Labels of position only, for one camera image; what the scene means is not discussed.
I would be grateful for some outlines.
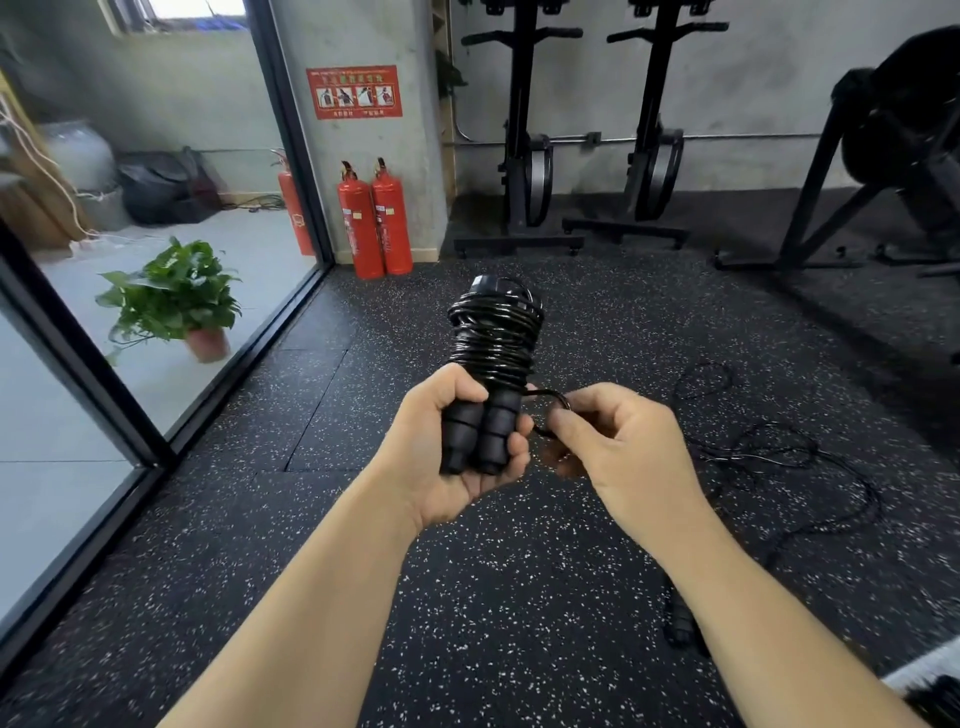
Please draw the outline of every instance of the green plant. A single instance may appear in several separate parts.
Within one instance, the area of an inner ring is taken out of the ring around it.
[[[124,349],[150,339],[183,339],[200,328],[232,328],[240,304],[230,295],[230,283],[239,278],[225,271],[210,244],[203,240],[170,247],[132,273],[101,273],[112,286],[96,302],[119,308],[110,330],[114,345],[110,363]]]

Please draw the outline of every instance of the black exercise machine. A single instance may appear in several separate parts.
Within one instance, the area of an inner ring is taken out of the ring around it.
[[[584,247],[583,236],[544,235],[536,228],[546,219],[553,191],[553,145],[546,134],[527,133],[530,80],[534,48],[549,37],[583,37],[581,28],[538,28],[537,13],[556,15],[569,0],[483,0],[488,15],[514,9],[512,31],[489,31],[465,36],[464,45],[497,41],[511,48],[510,115],[507,119],[506,156],[497,169],[504,173],[503,234],[495,237],[456,238],[453,249],[460,257],[470,248],[511,253],[517,247],[562,246],[572,255]]]
[[[706,15],[711,0],[630,0],[635,17],[649,17],[657,10],[653,29],[637,28],[607,36],[608,43],[641,38],[651,44],[647,80],[643,88],[640,121],[636,127],[636,144],[627,156],[627,186],[623,190],[624,208],[620,220],[564,218],[564,232],[575,230],[611,232],[617,242],[623,235],[665,237],[679,250],[689,231],[655,225],[638,225],[636,221],[656,220],[673,194],[673,185],[684,154],[684,131],[664,129],[660,122],[660,102],[666,85],[666,72],[673,44],[691,33],[722,33],[730,23],[685,23],[678,25],[680,10],[690,7],[690,15]]]
[[[832,108],[806,176],[790,227],[773,259],[737,259],[717,253],[719,270],[788,271],[848,268],[845,258],[811,261],[824,244],[881,190],[897,190],[924,231],[926,250],[905,253],[885,244],[881,262],[935,263],[922,278],[960,274],[960,26],[914,36],[876,69],[847,73],[832,93]],[[827,172],[842,144],[851,176],[863,184],[804,239]]]

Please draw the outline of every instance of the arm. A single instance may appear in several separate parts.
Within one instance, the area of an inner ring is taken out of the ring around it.
[[[533,422],[521,415],[501,476],[438,475],[441,410],[486,397],[457,365],[410,391],[370,465],[162,728],[356,725],[410,544],[530,462]]]
[[[924,726],[739,547],[669,408],[615,384],[567,397],[575,412],[551,412],[561,442],[544,459],[560,474],[588,474],[613,519],[670,575],[748,726]]]

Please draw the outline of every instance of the gray floor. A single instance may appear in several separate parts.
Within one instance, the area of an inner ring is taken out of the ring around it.
[[[777,570],[877,673],[960,633],[960,376],[946,365],[960,291],[875,265],[790,284],[708,266],[716,244],[773,246],[792,196],[679,196],[674,222],[697,230],[680,253],[590,241],[575,258],[449,261],[401,279],[335,271],[11,684],[0,722],[156,723],[370,457],[403,393],[443,363],[445,309],[481,272],[542,291],[538,382],[612,379],[664,400],[691,361],[723,361],[735,392],[685,408],[684,429],[722,441],[788,420],[877,482],[883,522],[798,541]],[[841,242],[856,252],[911,232],[881,199]],[[858,498],[838,473],[780,472],[725,505],[759,554]],[[586,483],[535,467],[415,544],[361,722],[733,725],[712,666],[665,644],[660,585]]]

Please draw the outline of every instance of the glass wall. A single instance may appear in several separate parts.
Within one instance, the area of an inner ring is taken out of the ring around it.
[[[251,6],[0,4],[0,674],[333,263]]]
[[[0,11],[10,194],[36,204],[8,224],[172,434],[317,259],[242,1],[141,6]]]
[[[6,313],[0,316],[0,625],[133,468]]]

